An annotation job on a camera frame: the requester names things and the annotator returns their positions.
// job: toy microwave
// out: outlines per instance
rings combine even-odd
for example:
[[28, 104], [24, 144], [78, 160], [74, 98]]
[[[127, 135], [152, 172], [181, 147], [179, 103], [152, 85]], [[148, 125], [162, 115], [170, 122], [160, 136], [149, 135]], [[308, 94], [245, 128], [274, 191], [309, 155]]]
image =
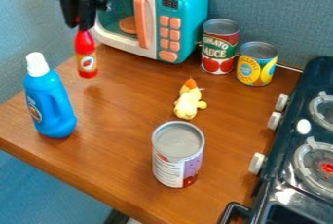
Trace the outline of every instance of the toy microwave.
[[100, 42], [139, 56], [184, 61], [201, 40], [208, 0], [107, 0], [92, 34]]

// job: pink button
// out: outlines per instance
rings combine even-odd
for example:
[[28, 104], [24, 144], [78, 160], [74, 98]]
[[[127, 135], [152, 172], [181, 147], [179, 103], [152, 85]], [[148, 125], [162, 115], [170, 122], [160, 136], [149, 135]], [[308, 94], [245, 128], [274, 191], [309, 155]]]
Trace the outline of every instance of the pink button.
[[171, 18], [170, 26], [172, 29], [179, 29], [181, 25], [181, 19], [180, 18]]
[[160, 25], [161, 26], [168, 26], [169, 20], [170, 20], [170, 17], [161, 16], [160, 17]]
[[170, 42], [170, 49], [174, 52], [178, 52], [180, 49], [180, 44], [179, 42], [171, 41]]
[[159, 57], [165, 61], [175, 62], [178, 58], [178, 55], [169, 51], [160, 51]]
[[179, 31], [175, 31], [175, 30], [171, 30], [170, 31], [170, 38], [172, 41], [179, 41], [180, 39], [180, 32]]
[[160, 28], [160, 36], [163, 38], [168, 38], [168, 29], [165, 27]]
[[164, 49], [168, 49], [168, 44], [169, 44], [169, 40], [166, 39], [161, 39], [160, 40], [160, 46]]

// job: rubber duck toy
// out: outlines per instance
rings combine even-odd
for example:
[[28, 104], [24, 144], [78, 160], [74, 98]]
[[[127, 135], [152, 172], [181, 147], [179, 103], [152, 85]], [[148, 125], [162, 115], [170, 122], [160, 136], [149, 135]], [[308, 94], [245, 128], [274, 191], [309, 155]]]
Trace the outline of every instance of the rubber duck toy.
[[188, 79], [179, 91], [179, 99], [174, 102], [174, 114], [181, 119], [191, 120], [196, 117], [198, 108], [206, 109], [206, 102], [200, 101], [202, 93], [194, 79]]

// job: tomato sauce can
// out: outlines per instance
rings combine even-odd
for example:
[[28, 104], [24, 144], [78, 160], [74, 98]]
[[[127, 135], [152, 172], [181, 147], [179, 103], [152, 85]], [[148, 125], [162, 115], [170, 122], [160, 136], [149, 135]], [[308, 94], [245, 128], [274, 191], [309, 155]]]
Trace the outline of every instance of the tomato sauce can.
[[271, 44], [247, 42], [240, 47], [237, 78], [249, 86], [265, 86], [272, 81], [278, 50]]
[[239, 26], [229, 19], [211, 19], [203, 24], [202, 69], [211, 74], [233, 70]]
[[202, 165], [204, 134], [184, 121], [171, 121], [158, 126], [152, 135], [153, 173], [172, 188], [192, 185]]

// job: microwave door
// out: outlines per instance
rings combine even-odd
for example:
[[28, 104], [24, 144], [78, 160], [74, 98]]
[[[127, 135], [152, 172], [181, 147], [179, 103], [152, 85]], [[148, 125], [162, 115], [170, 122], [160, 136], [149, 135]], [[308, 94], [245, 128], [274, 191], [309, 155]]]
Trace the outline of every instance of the microwave door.
[[156, 59], [155, 0], [108, 0], [92, 34], [106, 45]]

